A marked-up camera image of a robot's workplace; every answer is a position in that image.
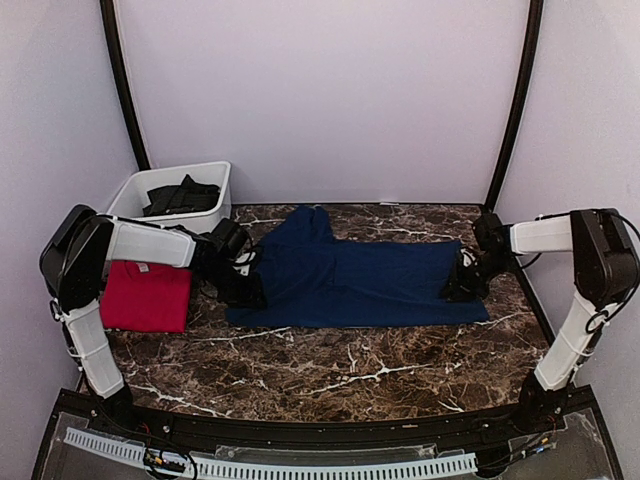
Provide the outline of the navy blue t-shirt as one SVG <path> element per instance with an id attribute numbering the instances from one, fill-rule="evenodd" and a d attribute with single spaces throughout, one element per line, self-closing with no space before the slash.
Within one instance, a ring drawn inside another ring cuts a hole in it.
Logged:
<path id="1" fill-rule="evenodd" d="M 337 239 L 328 212 L 300 206 L 259 242 L 264 309 L 227 308 L 248 328 L 362 328 L 484 322 L 478 300 L 441 297 L 461 247 Z"/>

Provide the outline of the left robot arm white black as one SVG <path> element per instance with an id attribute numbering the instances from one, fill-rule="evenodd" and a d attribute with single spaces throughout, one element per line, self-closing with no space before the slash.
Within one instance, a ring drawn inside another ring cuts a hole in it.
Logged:
<path id="1" fill-rule="evenodd" d="M 161 226 L 76 205 L 47 243 L 39 268 L 51 297 L 50 311 L 61 323 L 68 352 L 90 389 L 109 399 L 101 417 L 120 436 L 134 435 L 141 427 L 141 415 L 119 398 L 130 390 L 100 315 L 106 264 L 117 260 L 187 269 L 214 286 L 219 302 L 231 308 L 263 309 L 267 299 L 260 275 L 240 270 L 238 256 L 249 239 L 238 223 L 227 218 L 211 232 L 198 234 L 181 225 Z"/>

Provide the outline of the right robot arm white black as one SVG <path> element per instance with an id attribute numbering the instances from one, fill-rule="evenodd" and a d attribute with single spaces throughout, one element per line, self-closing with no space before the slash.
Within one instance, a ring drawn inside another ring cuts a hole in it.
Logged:
<path id="1" fill-rule="evenodd" d="M 491 281 L 516 257 L 569 252 L 574 294 L 559 332 L 533 371 L 533 385 L 543 393 L 568 386 L 592 355 L 602 331 L 639 289 L 638 229 L 613 208 L 582 209 L 541 215 L 504 224 L 494 213 L 472 225 L 479 247 L 461 248 L 441 297 L 470 302 L 487 297 Z"/>

